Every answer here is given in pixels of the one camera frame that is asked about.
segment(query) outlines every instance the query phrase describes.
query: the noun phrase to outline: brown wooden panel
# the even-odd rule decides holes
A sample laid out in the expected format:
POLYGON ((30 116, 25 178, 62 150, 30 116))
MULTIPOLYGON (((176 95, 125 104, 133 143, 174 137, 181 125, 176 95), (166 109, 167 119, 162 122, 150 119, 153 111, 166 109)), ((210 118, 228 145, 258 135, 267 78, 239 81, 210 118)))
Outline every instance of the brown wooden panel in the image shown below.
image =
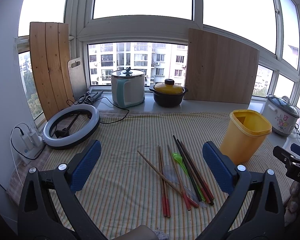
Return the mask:
POLYGON ((249 104, 259 50, 215 33, 189 29, 187 100, 249 104))
POLYGON ((46 23, 46 52, 50 81, 59 111, 68 107, 58 44, 58 23, 46 23))
POLYGON ((42 110, 47 120, 55 115, 58 110, 51 86, 45 43, 45 23, 30 23, 30 58, 34 83, 42 110))
POLYGON ((70 76, 68 71, 68 61, 70 60, 68 28, 68 24, 58 23, 59 53, 63 83, 66 89, 67 98, 74 102, 75 100, 72 92, 70 76))

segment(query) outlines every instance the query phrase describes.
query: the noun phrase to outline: silver bolt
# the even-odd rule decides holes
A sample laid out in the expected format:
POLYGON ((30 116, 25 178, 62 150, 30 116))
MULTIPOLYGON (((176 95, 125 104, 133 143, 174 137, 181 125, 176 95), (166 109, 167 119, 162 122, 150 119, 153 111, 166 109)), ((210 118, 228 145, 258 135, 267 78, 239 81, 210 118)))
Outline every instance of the silver bolt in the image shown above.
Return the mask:
POLYGON ((238 165, 237 168, 238 168, 239 171, 245 171, 246 170, 246 167, 243 166, 243 165, 238 165))
POLYGON ((271 170, 271 169, 267 170, 267 172, 268 172, 269 175, 273 175, 274 174, 274 171, 271 170))
POLYGON ((61 171, 65 170, 66 168, 67 168, 67 164, 64 164, 64 163, 62 163, 58 166, 58 169, 61 171))
POLYGON ((29 169, 29 172, 30 172, 30 173, 35 173, 36 170, 37 170, 37 169, 36 169, 35 167, 32 167, 32 168, 29 169))

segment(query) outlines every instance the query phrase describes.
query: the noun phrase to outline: orange bin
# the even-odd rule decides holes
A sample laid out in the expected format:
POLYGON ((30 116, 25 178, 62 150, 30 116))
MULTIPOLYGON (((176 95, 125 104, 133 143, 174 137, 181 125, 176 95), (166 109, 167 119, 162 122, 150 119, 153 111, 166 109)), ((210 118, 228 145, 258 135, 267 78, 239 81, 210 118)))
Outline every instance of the orange bin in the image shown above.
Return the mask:
POLYGON ((248 161, 271 133, 271 123, 253 110, 235 110, 220 145, 220 152, 234 164, 248 161))

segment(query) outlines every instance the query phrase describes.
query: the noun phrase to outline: white countertop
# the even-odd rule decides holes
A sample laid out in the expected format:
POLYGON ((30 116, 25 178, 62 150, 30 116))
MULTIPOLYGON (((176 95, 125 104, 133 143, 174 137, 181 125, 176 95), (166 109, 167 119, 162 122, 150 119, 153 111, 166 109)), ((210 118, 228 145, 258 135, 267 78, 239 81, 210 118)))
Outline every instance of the white countertop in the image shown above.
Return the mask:
MULTIPOLYGON (((111 93, 104 92, 102 96, 106 96, 111 102, 112 95, 111 93)), ((153 99, 152 93, 146 93, 144 103, 129 107, 131 111, 138 112, 151 112, 151 113, 193 113, 193 112, 232 112, 237 109, 251 109, 261 113, 265 105, 264 101, 252 100, 249 105, 246 104, 233 104, 233 103, 221 103, 221 102, 209 102, 209 101, 193 101, 193 100, 183 100, 181 104, 173 108, 165 108, 159 106, 153 99)), ((94 106, 99 110, 111 110, 122 111, 115 106, 112 106, 105 98, 95 102, 94 106)), ((297 120, 300 131, 300 118, 297 120)), ((290 145, 296 143, 300 145, 300 137, 296 135, 296 130, 293 129, 293 132, 288 137, 282 137, 274 132, 268 135, 267 137, 273 147, 279 145, 285 150, 290 151, 290 145)))

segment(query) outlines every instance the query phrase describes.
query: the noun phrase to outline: green spoon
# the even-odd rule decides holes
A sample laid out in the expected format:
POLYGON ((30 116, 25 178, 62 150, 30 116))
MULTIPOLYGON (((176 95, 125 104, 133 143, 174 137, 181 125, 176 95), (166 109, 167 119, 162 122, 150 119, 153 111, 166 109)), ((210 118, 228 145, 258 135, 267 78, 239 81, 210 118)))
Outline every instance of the green spoon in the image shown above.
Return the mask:
MULTIPOLYGON (((181 166, 181 168, 183 169, 183 171, 185 172, 185 174, 189 177, 188 171, 186 169, 186 166, 184 165, 183 161, 182 161, 182 156, 179 153, 172 153, 172 157, 176 160, 177 163, 179 163, 179 165, 181 166)), ((197 186, 197 189, 199 191, 199 194, 201 196, 201 198, 203 200, 205 200, 205 198, 202 195, 201 189, 199 189, 198 185, 195 184, 197 186)))

